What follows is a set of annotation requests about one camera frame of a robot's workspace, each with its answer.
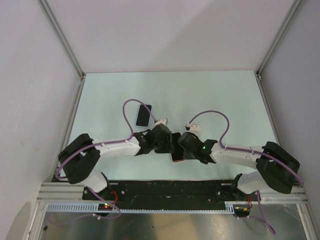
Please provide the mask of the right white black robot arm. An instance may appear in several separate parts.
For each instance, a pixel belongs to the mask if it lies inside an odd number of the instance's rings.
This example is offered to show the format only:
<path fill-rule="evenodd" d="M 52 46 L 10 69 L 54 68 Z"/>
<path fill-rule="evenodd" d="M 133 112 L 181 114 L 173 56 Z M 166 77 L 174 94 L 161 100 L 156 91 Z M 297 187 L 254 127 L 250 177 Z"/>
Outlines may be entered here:
<path fill-rule="evenodd" d="M 251 173 L 239 173 L 230 190 L 238 201 L 261 190 L 273 190 L 290 194 L 300 163 L 277 143 L 268 141 L 265 146 L 251 147 L 243 151 L 239 147 L 222 147 L 217 140 L 202 142 L 198 136 L 187 131 L 177 143 L 183 148 L 186 159 L 195 159 L 207 165 L 233 164 L 254 169 Z"/>

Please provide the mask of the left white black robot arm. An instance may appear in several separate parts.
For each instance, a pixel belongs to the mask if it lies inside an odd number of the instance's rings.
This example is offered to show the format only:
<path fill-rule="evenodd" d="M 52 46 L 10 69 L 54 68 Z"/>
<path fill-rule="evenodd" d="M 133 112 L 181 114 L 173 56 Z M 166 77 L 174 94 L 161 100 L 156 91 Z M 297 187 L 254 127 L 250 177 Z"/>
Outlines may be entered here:
<path fill-rule="evenodd" d="M 83 184 L 99 199 L 111 194 L 109 180 L 103 172 L 94 170 L 102 157 L 147 155 L 150 152 L 168 154 L 174 151 L 172 132 L 163 124 L 135 132 L 129 140 L 94 142 L 87 134 L 79 135 L 58 155 L 58 161 L 70 184 Z"/>

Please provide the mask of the beige phone case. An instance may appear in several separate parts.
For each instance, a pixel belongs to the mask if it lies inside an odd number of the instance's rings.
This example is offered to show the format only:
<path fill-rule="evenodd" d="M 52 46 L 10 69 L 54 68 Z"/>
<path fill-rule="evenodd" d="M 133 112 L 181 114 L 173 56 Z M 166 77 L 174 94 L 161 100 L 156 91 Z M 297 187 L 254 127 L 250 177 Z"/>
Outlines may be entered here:
<path fill-rule="evenodd" d="M 171 161 L 172 161 L 173 163 L 181 163 L 181 162 L 186 161 L 186 159 L 185 159 L 185 158 L 183 158 L 183 159 L 171 159 Z"/>

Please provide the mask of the black phone pink edge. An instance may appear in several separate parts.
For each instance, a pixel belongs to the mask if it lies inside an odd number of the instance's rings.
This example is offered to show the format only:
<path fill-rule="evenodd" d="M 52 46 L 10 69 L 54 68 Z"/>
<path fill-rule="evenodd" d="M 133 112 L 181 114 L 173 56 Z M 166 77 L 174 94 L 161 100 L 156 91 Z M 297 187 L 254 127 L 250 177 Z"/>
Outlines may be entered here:
<path fill-rule="evenodd" d="M 170 154 L 171 159 L 180 160 L 184 158 L 184 149 L 178 144 L 178 139 L 181 134 L 179 132 L 172 134 L 172 144 L 174 147 L 174 151 Z"/>

